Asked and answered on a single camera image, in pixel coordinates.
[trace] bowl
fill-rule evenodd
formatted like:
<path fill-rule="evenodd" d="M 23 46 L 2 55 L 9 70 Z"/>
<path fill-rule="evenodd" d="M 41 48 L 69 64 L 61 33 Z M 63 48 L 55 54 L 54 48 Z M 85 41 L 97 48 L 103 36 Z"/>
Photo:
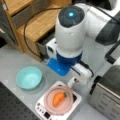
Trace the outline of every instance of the bowl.
<path fill-rule="evenodd" d="M 31 90 L 40 84 L 41 79 L 42 73 L 40 69 L 29 66 L 18 72 L 16 82 L 20 88 Z"/>

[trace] orange food item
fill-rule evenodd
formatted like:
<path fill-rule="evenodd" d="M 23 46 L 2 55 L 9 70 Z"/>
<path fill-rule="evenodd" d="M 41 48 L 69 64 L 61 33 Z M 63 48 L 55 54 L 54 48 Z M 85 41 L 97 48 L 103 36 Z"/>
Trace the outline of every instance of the orange food item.
<path fill-rule="evenodd" d="M 57 105 L 59 105 L 59 103 L 63 101 L 66 96 L 67 94 L 63 92 L 56 93 L 53 98 L 53 106 L 56 107 Z"/>

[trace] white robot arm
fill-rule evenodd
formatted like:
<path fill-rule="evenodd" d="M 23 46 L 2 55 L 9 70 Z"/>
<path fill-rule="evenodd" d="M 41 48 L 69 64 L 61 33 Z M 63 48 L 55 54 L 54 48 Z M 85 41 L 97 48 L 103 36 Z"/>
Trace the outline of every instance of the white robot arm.
<path fill-rule="evenodd" d="M 88 80 L 92 76 L 91 71 L 78 64 L 82 57 L 82 47 L 86 35 L 93 39 L 97 38 L 98 42 L 104 45 L 116 42 L 115 39 L 114 41 L 108 41 L 109 39 L 106 36 L 110 36 L 111 31 L 106 29 L 106 26 L 111 24 L 112 21 L 109 16 L 113 18 L 116 15 L 120 16 L 120 0 L 109 0 L 109 2 L 112 10 L 102 9 L 108 15 L 95 7 L 78 3 L 63 8 L 57 16 L 55 38 L 47 44 L 47 52 L 50 58 L 55 58 L 64 65 L 72 66 L 74 72 L 77 71 L 75 72 L 77 73 L 77 79 L 84 76 L 84 79 Z"/>

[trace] white table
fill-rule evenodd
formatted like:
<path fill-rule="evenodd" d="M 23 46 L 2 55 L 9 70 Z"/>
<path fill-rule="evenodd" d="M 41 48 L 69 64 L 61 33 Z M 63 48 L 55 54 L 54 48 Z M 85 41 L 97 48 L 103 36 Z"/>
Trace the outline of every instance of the white table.
<path fill-rule="evenodd" d="M 94 40 L 87 38 L 84 42 L 83 48 L 82 60 L 89 64 L 95 73 L 95 77 L 97 75 L 102 76 L 111 66 L 104 59 L 104 55 L 111 46 L 104 47 L 94 42 Z M 17 73 L 27 66 L 38 67 L 43 73 L 40 86 L 32 91 L 23 90 L 16 84 Z M 38 114 L 36 113 L 34 106 L 44 92 L 47 91 L 57 80 L 67 83 L 71 78 L 72 75 L 70 73 L 65 77 L 61 77 L 48 68 L 44 62 L 39 63 L 30 56 L 20 53 L 8 45 L 0 49 L 0 81 L 37 116 Z M 82 86 L 78 83 L 73 88 L 82 96 L 83 100 L 68 120 L 108 120 L 108 118 L 89 105 L 89 91 L 94 78 L 86 86 Z"/>

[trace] black cable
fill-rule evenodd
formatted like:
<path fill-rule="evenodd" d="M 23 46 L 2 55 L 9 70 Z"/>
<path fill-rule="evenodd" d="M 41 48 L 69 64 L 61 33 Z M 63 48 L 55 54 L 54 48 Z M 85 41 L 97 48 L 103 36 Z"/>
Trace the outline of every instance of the black cable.
<path fill-rule="evenodd" d="M 39 13 L 41 13 L 41 12 L 48 11 L 48 10 L 57 10 L 57 9 L 62 9 L 62 7 L 60 7 L 60 8 L 49 8 L 49 9 L 42 10 L 42 11 L 34 14 L 33 16 L 31 16 L 31 17 L 27 20 L 27 22 L 25 23 L 24 32 L 23 32 L 23 37 L 24 37 L 25 44 L 26 44 L 27 48 L 28 48 L 34 55 L 36 55 L 37 57 L 41 57 L 41 56 L 38 55 L 38 54 L 36 54 L 36 53 L 29 47 L 29 45 L 28 45 L 28 43 L 27 43 L 26 35 L 25 35 L 25 34 L 26 34 L 26 33 L 25 33 L 25 32 L 26 32 L 26 27 L 27 27 L 29 21 L 30 21 L 35 15 L 37 15 L 37 14 L 39 14 Z"/>
<path fill-rule="evenodd" d="M 77 3 L 84 3 L 84 2 L 75 1 L 75 2 L 72 3 L 71 5 L 75 5 L 75 4 L 77 4 Z M 99 11 L 101 11 L 102 13 L 104 13 L 105 15 L 107 15 L 108 17 L 110 17 L 111 19 L 113 19 L 114 21 L 116 21 L 117 24 L 120 25 L 120 21 L 118 21 L 116 18 L 112 17 L 111 15 L 109 15 L 108 13 L 106 13 L 105 11 L 103 11 L 102 9 L 100 9 L 99 7 L 96 7 L 96 6 L 94 6 L 94 5 L 90 4 L 90 3 L 84 3 L 84 4 L 90 5 L 90 6 L 94 7 L 94 8 L 96 8 L 96 9 L 98 9 Z"/>

